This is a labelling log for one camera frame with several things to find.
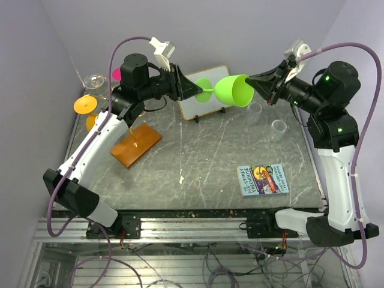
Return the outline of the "clear wine glass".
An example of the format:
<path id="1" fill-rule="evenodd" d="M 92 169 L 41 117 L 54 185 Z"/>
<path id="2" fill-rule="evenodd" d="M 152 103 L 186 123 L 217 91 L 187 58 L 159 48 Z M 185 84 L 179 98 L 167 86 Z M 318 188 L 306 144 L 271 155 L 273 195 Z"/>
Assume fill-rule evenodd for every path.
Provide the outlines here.
<path id="1" fill-rule="evenodd" d="M 100 74 L 88 75 L 83 80 L 84 87 L 89 90 L 101 88 L 106 83 L 107 83 L 107 78 Z"/>
<path id="2" fill-rule="evenodd" d="M 250 125 L 256 124 L 259 121 L 261 114 L 262 105 L 256 102 L 250 103 L 245 112 L 247 123 Z"/>
<path id="3" fill-rule="evenodd" d="M 269 137 L 273 142 L 278 142 L 283 138 L 286 130 L 287 124 L 280 119 L 276 119 L 270 125 Z"/>

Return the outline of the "green plastic wine glass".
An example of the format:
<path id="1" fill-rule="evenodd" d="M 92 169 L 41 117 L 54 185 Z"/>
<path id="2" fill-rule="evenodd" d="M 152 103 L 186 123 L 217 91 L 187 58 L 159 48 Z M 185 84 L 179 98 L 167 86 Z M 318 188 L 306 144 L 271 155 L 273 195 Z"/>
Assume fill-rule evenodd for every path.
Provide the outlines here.
<path id="1" fill-rule="evenodd" d="M 196 84 L 203 89 L 203 92 L 195 96 L 196 100 L 205 103 L 215 95 L 216 99 L 228 106 L 246 107 L 254 97 L 254 89 L 245 80 L 246 74 L 232 75 L 222 78 L 215 86 L 206 79 L 199 79 Z"/>

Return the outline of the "pink plastic wine glass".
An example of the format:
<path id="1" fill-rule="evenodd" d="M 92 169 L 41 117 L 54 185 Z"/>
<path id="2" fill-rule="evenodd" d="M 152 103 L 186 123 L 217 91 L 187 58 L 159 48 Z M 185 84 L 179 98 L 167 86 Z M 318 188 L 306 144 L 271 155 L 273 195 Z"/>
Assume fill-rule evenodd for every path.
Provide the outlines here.
<path id="1" fill-rule="evenodd" d="M 112 78 L 116 82 L 120 82 L 121 81 L 122 77 L 121 77 L 121 68 L 120 67 L 118 67 L 118 68 L 116 68 L 116 69 L 114 69 L 112 71 Z"/>

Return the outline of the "orange plastic wine glass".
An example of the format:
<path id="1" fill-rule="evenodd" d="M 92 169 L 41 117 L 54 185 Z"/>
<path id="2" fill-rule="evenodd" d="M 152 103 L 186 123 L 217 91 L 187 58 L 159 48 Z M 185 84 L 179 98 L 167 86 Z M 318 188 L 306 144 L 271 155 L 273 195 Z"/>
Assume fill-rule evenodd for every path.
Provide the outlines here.
<path id="1" fill-rule="evenodd" d="M 91 131 L 95 122 L 98 118 L 98 114 L 94 111 L 98 106 L 97 99 L 89 94 L 86 94 L 77 99 L 73 104 L 74 111 L 79 115 L 87 115 L 86 118 L 86 129 L 88 132 Z"/>

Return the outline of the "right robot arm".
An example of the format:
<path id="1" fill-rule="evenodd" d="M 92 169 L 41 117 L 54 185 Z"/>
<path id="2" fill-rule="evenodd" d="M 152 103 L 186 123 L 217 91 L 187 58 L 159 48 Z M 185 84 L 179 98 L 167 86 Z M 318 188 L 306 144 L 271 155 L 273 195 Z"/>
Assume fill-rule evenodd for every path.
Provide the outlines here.
<path id="1" fill-rule="evenodd" d="M 328 208 L 323 213 L 280 209 L 265 221 L 265 232 L 275 238 L 286 229 L 295 230 L 306 234 L 318 247 L 341 247 L 378 236 L 378 226 L 370 223 L 364 211 L 356 174 L 355 154 L 362 134 L 346 110 L 361 87 L 357 70 L 351 64 L 335 61 L 319 70 L 311 84 L 291 77 L 292 72 L 285 60 L 245 82 L 269 105 L 285 100 L 309 113 L 306 125 L 325 170 Z"/>

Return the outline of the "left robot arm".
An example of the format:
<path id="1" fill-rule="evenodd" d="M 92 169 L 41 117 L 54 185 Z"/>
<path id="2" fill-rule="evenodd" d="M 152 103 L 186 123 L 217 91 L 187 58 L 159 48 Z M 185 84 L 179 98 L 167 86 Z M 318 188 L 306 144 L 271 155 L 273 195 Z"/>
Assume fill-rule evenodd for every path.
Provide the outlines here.
<path id="1" fill-rule="evenodd" d="M 163 96 L 173 101 L 186 100 L 200 93 L 201 87 L 185 77 L 177 64 L 165 70 L 143 54 L 126 56 L 120 84 L 101 108 L 90 132 L 60 168 L 44 173 L 49 203 L 58 203 L 75 216 L 100 224 L 108 238 L 118 237 L 124 231 L 122 216 L 89 189 L 91 172 L 144 111 L 145 101 Z"/>

